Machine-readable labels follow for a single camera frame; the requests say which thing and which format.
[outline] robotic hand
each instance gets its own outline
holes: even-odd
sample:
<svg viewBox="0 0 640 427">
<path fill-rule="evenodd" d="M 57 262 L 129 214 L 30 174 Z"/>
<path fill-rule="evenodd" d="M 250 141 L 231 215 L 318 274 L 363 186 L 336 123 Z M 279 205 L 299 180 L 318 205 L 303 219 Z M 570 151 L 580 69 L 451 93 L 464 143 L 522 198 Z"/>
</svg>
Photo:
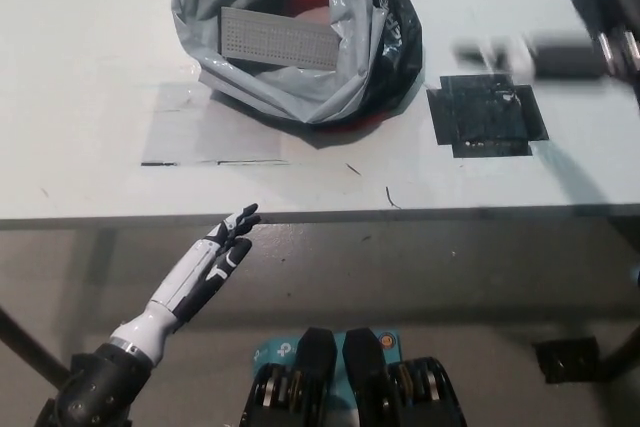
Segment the robotic hand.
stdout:
<svg viewBox="0 0 640 427">
<path fill-rule="evenodd" d="M 93 354 L 72 359 L 72 377 L 36 426 L 130 426 L 129 406 L 162 360 L 169 335 L 189 322 L 251 249 L 242 238 L 260 222 L 256 204 L 229 216 L 178 261 L 144 312 L 122 324 Z"/>
</svg>

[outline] perforated metal plate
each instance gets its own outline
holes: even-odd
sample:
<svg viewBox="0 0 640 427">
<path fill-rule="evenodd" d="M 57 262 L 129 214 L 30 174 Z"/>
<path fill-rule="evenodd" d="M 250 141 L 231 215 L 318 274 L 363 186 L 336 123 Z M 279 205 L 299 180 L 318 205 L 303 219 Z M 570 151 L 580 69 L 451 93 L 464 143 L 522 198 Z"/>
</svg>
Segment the perforated metal plate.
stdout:
<svg viewBox="0 0 640 427">
<path fill-rule="evenodd" d="M 229 59 L 335 70 L 340 38 L 328 25 L 223 7 L 221 54 Z"/>
</svg>

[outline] gray plastic bag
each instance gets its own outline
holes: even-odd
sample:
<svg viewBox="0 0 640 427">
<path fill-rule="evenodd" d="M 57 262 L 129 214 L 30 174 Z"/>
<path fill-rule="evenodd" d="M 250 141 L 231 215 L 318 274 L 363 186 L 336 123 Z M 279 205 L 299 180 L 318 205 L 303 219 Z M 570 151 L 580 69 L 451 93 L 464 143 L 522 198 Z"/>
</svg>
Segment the gray plastic bag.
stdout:
<svg viewBox="0 0 640 427">
<path fill-rule="evenodd" d="M 202 67 L 201 82 L 258 111 L 306 124 L 355 113 L 371 77 L 388 10 L 374 0 L 329 0 L 331 26 L 341 38 L 336 71 L 285 67 L 255 76 L 219 54 L 221 7 L 248 8 L 259 0 L 173 0 L 182 46 Z"/>
</svg>

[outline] white table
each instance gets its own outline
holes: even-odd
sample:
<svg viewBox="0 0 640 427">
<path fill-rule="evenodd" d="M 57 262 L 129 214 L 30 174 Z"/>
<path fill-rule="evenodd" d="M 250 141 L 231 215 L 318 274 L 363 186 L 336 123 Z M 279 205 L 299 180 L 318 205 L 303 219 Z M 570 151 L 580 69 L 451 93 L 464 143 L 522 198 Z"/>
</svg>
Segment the white table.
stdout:
<svg viewBox="0 0 640 427">
<path fill-rule="evenodd" d="M 570 0 L 412 1 L 435 88 L 474 72 L 457 40 L 584 33 Z M 0 0 L 0 227 L 211 223 L 251 202 L 272 222 L 640 212 L 640 115 L 613 82 L 536 85 L 551 140 L 531 157 L 453 158 L 421 88 L 350 145 L 317 150 L 256 123 L 283 162 L 141 167 L 159 99 L 178 108 L 202 89 L 169 2 Z"/>
</svg>

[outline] black square patch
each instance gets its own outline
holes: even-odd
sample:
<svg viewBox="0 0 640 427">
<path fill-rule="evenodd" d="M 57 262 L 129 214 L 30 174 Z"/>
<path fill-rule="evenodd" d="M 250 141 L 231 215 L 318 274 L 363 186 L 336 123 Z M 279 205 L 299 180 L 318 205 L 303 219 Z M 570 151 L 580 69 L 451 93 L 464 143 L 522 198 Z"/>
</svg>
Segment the black square patch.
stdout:
<svg viewBox="0 0 640 427">
<path fill-rule="evenodd" d="M 438 144 L 451 145 L 454 157 L 531 155 L 530 141 L 549 139 L 531 86 L 502 74 L 440 81 L 427 97 Z"/>
</svg>

